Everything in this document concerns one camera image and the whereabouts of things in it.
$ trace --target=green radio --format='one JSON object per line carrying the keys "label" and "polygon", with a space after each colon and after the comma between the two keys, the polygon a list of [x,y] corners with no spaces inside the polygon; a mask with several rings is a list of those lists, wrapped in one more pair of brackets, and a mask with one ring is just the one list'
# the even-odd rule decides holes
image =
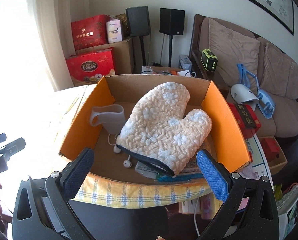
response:
{"label": "green radio", "polygon": [[215,71],[218,63],[218,59],[210,49],[204,49],[201,55],[201,62],[206,70]]}

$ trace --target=black speaker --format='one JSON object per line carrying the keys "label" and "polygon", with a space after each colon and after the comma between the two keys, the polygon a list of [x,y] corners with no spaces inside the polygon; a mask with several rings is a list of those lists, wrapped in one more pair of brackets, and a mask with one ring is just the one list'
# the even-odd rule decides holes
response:
{"label": "black speaker", "polygon": [[148,6],[132,7],[125,10],[130,37],[147,36],[151,33]]}
{"label": "black speaker", "polygon": [[185,28],[185,11],[177,9],[160,9],[160,32],[169,36],[183,35]]}

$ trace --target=blue gripper pad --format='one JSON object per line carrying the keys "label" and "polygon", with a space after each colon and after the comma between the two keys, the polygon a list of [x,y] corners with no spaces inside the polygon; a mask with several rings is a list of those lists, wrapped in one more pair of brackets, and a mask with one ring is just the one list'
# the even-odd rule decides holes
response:
{"label": "blue gripper pad", "polygon": [[62,171],[60,185],[62,186],[63,198],[68,201],[76,197],[84,179],[94,162],[94,152],[90,148],[84,150],[78,157],[69,163]]}
{"label": "blue gripper pad", "polygon": [[215,197],[225,202],[229,195],[228,184],[204,150],[197,153],[197,164]]}

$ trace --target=speaker stand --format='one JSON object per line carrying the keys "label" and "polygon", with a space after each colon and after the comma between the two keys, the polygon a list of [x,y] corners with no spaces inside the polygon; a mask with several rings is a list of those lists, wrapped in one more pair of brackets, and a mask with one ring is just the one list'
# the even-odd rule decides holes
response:
{"label": "speaker stand", "polygon": [[142,53],[142,64],[143,64],[143,67],[146,67],[147,66],[147,61],[146,61],[146,53],[144,51],[143,36],[139,36],[139,38],[140,38],[141,53]]}
{"label": "speaker stand", "polygon": [[169,65],[171,67],[171,60],[172,60],[172,35],[169,36]]}

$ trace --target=white earphones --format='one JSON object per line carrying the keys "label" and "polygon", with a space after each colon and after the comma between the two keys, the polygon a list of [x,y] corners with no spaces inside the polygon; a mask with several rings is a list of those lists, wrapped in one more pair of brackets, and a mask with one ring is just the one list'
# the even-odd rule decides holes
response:
{"label": "white earphones", "polygon": [[132,166],[132,163],[130,162],[130,158],[131,156],[129,155],[128,159],[123,162],[123,166],[125,166],[126,168],[130,168]]}
{"label": "white earphones", "polygon": [[[111,146],[114,146],[113,147],[113,152],[114,153],[120,153],[121,152],[121,150],[118,148],[118,146],[116,145],[116,144],[112,144],[112,143],[110,143],[110,134],[109,134],[109,136],[108,136],[108,143],[111,145]],[[123,162],[123,166],[125,166],[126,168],[131,168],[131,166],[132,166],[132,163],[130,162],[130,159],[131,159],[131,156],[129,155],[129,157],[128,157],[128,159],[127,160],[125,160],[124,162]]]}

